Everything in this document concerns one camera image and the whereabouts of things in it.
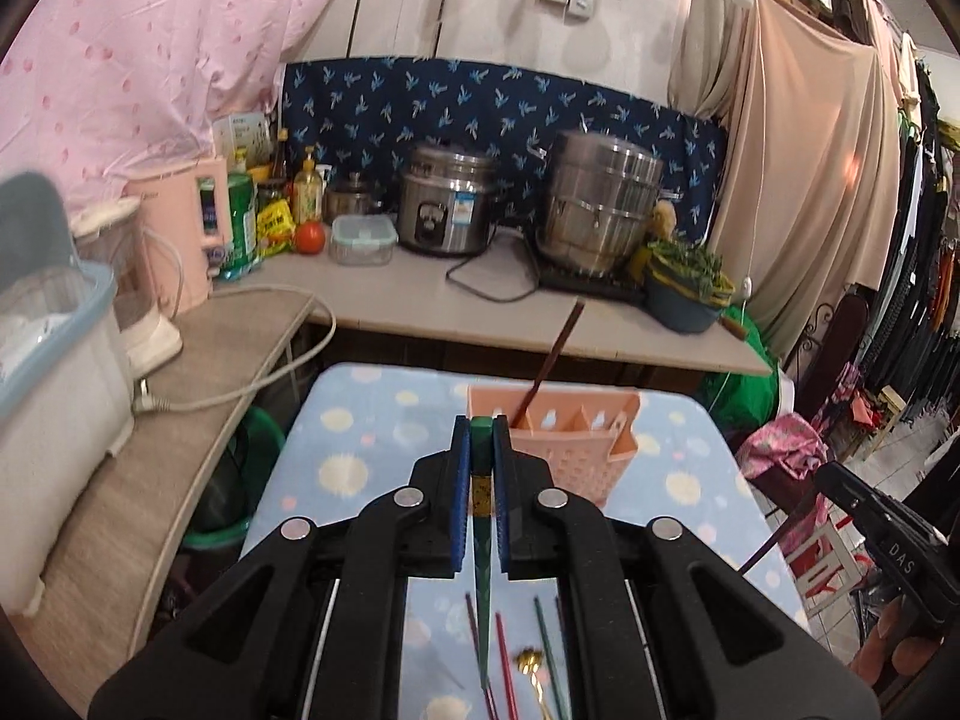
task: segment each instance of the white countertop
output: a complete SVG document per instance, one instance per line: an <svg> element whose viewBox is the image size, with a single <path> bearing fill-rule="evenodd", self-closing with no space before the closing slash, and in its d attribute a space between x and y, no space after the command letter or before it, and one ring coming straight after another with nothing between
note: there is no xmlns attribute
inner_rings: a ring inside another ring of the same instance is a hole
<svg viewBox="0 0 960 720"><path fill-rule="evenodd" d="M413 254L397 247L387 266L340 266L325 250L316 257L284 254L266 260L244 284L284 284L323 298L342 327L438 338L479 346L549 351L575 301L574 295L538 290L517 303L497 304L445 280L459 260ZM498 298L533 285L522 241L503 232L490 250L457 277ZM566 345L574 357L637 365L765 375L767 364L747 343L719 324L685 336L632 306L588 299Z"/></svg>

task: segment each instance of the light switch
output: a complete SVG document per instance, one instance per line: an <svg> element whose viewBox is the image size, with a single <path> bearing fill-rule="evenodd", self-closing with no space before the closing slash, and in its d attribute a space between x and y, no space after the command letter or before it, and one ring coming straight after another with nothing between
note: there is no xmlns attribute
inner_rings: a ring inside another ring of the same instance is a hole
<svg viewBox="0 0 960 720"><path fill-rule="evenodd" d="M570 0L566 12L578 19L589 19L593 16L593 0Z"/></svg>

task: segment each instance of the sauce bottle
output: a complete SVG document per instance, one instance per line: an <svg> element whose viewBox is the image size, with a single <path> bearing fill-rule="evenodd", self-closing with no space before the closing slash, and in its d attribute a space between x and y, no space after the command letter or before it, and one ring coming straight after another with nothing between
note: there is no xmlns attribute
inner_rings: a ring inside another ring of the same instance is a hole
<svg viewBox="0 0 960 720"><path fill-rule="evenodd" d="M320 178L315 170L313 146L306 146L304 169L297 173L294 179L293 208L290 209L293 211L296 224L320 218L321 191L323 191L323 178Z"/></svg>

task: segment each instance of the ironing board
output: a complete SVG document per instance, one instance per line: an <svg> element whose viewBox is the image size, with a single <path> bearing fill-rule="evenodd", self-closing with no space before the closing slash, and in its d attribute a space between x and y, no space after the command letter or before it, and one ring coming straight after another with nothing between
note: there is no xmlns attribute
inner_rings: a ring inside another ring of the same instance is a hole
<svg viewBox="0 0 960 720"><path fill-rule="evenodd" d="M288 517L309 517L318 525L355 517L373 498L405 485L414 460L448 449L454 418L467 410L467 387L493 383L504 380L366 365L335 365L323 372L291 429L244 553ZM660 515L675 517L734 566L770 536L746 480L701 406L679 395L642 392L632 430L640 451L608 498L604 512L609 517L638 524ZM496 540L493 548L493 610L503 614L508 650L541 646L534 612L539 596L558 659L557 676L565 687L555 581L507 583L496 571ZM400 720L466 720L486 714L464 603L473 591L472 565L472 538L467 538L464 571L456 579L410 581ZM764 557L748 578L806 627L800 596L779 550ZM491 642L493 695L505 718L496 635L491 634ZM520 717L539 716L531 685L517 672L512 678Z"/></svg>

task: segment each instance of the plastic storage bin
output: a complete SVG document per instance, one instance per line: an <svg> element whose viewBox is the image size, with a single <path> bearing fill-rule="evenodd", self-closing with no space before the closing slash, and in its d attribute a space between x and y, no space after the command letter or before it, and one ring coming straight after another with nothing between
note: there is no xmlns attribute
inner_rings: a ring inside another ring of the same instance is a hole
<svg viewBox="0 0 960 720"><path fill-rule="evenodd" d="M526 391L470 386L467 413L509 419ZM510 430L510 443L546 460L558 488L603 506L637 454L631 427L639 411L640 393L630 389L541 389L520 428Z"/></svg>
<svg viewBox="0 0 960 720"><path fill-rule="evenodd" d="M133 429L109 266L81 262L54 186L0 184L0 605L30 613L91 474Z"/></svg>
<svg viewBox="0 0 960 720"><path fill-rule="evenodd" d="M330 256L341 265L385 265L394 256L397 230L386 217L344 215L331 230Z"/></svg>

